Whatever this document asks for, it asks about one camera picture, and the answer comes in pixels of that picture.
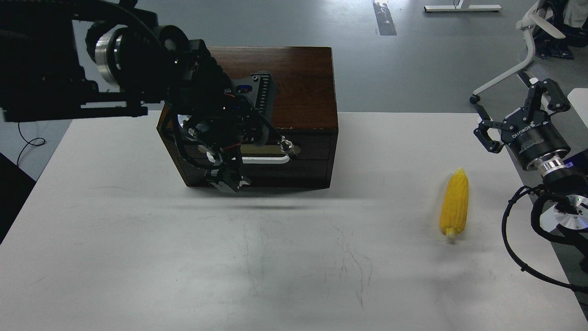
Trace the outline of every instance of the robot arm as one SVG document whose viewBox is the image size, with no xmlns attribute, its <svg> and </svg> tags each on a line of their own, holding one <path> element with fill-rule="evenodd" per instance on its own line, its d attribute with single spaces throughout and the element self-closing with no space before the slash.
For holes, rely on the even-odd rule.
<svg viewBox="0 0 588 331">
<path fill-rule="evenodd" d="M 547 109 L 553 111 L 551 114 L 541 109 L 544 94 L 549 97 Z M 588 240 L 581 235 L 588 231 L 588 177 L 577 167 L 568 167 L 564 163 L 563 158 L 569 153 L 570 147 L 551 122 L 551 116 L 569 109 L 570 104 L 558 84 L 546 79 L 529 84 L 524 106 L 501 122 L 492 121 L 486 110 L 476 105 L 481 120 L 473 133 L 487 151 L 499 153 L 506 146 L 522 169 L 538 171 L 543 179 L 542 185 L 522 187 L 509 200 L 503 217 L 502 235 L 510 256 L 521 267 L 521 271 L 527 271 L 552 284 L 588 293 L 588 287 L 558 282 L 529 267 L 516 256 L 506 237 L 506 220 L 513 205 L 521 197 L 535 194 L 537 199 L 530 215 L 532 229 L 551 242 L 575 246 L 585 256 L 584 260 L 588 261 Z M 488 131 L 491 128 L 500 131 L 500 141 L 490 138 Z M 549 201 L 556 203 L 555 219 L 562 236 L 541 228 L 540 216 Z"/>
<path fill-rule="evenodd" d="M 292 144 L 271 125 L 275 85 L 268 72 L 231 80 L 202 40 L 190 41 L 157 15 L 134 8 L 136 0 L 0 0 L 0 107 L 12 122 L 147 115 L 144 103 L 165 101 L 180 155 L 207 171 L 220 190 L 237 192 L 241 144 L 264 145 L 269 134 L 284 154 Z M 99 92 L 80 66 L 72 20 L 95 22 L 86 50 L 99 72 L 119 92 Z M 126 27 L 113 29 L 117 25 Z M 124 107 L 89 107 L 123 101 Z M 198 164 L 186 143 L 201 145 L 215 159 Z"/>
</svg>

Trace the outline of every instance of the white table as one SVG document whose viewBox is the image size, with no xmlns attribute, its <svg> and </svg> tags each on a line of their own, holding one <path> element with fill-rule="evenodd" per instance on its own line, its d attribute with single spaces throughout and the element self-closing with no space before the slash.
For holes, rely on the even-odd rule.
<svg viewBox="0 0 588 331">
<path fill-rule="evenodd" d="M 584 125 L 588 127 L 588 88 L 573 89 L 567 95 L 567 99 L 584 122 Z"/>
<path fill-rule="evenodd" d="M 184 186 L 143 118 L 75 120 L 0 246 L 0 330 L 586 330 L 500 238 L 521 185 L 474 114 L 341 113 L 327 190 Z M 470 178 L 468 227 L 437 224 Z M 513 248 L 565 276 L 511 215 Z"/>
</svg>

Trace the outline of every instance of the white chair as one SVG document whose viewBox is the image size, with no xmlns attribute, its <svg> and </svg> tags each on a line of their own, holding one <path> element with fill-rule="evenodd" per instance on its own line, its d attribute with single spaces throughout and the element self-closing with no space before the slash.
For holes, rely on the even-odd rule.
<svg viewBox="0 0 588 331">
<path fill-rule="evenodd" d="M 527 43 L 527 57 L 523 60 L 523 62 L 515 65 L 511 69 L 507 70 L 500 76 L 494 78 L 493 80 L 485 83 L 481 87 L 474 90 L 472 96 L 470 97 L 470 102 L 472 104 L 477 103 L 480 101 L 479 94 L 483 91 L 486 91 L 488 88 L 496 85 L 498 82 L 505 80 L 507 77 L 515 74 L 523 69 L 525 69 L 531 62 L 533 61 L 533 56 L 535 55 L 535 41 L 533 40 L 533 30 L 535 27 L 539 27 L 548 34 L 550 34 L 553 38 L 563 39 L 566 36 L 563 35 L 556 27 L 551 25 L 547 22 L 544 18 L 540 17 L 537 13 L 544 7 L 545 0 L 537 1 L 527 13 L 524 15 L 523 19 L 521 19 L 516 24 L 516 28 L 523 31 L 524 41 Z"/>
</svg>

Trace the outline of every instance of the gray floor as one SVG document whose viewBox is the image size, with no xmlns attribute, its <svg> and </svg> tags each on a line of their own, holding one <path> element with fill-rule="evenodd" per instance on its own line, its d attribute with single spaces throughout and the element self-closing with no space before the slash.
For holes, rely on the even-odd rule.
<svg viewBox="0 0 588 331">
<path fill-rule="evenodd" d="M 425 13 L 424 5 L 451 5 L 452 1 L 390 1 L 396 36 L 379 35 L 370 0 L 140 0 L 138 8 L 158 13 L 160 24 L 177 25 L 190 39 L 202 38 L 208 45 L 332 47 L 339 111 L 474 112 L 468 102 L 472 91 L 517 64 L 524 53 L 522 33 L 515 23 L 534 2 L 478 0 L 472 3 L 499 4 L 503 10 Z M 83 52 L 88 26 L 75 22 L 80 61 L 86 76 L 106 90 L 111 87 Z M 588 87 L 588 49 L 572 50 L 575 60 L 537 59 L 532 73 L 555 79 L 565 93 Z M 490 115 L 502 118 L 523 105 L 526 87 L 511 77 L 481 97 Z M 588 147 L 586 127 L 573 111 L 558 115 L 555 123 L 572 145 L 572 153 Z M 58 121 L 22 126 L 27 138 L 40 135 L 48 142 L 29 147 L 21 160 L 31 177 L 39 178 L 68 125 L 69 121 Z M 0 123 L 0 138 L 0 152 L 16 161 L 25 144 L 16 125 Z M 540 180 L 536 174 L 521 175 L 526 183 Z M 574 268 L 574 256 L 559 256 L 564 266 L 570 265 L 566 268 Z M 586 280 L 585 275 L 570 272 L 570 277 Z"/>
</svg>

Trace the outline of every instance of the wooden lid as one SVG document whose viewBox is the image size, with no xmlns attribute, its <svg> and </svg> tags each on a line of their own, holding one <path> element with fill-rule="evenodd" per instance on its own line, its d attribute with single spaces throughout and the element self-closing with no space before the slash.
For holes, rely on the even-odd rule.
<svg viewBox="0 0 588 331">
<path fill-rule="evenodd" d="M 329 47 L 208 47 L 232 79 L 265 70 L 277 87 L 272 124 L 294 131 L 337 131 Z"/>
</svg>

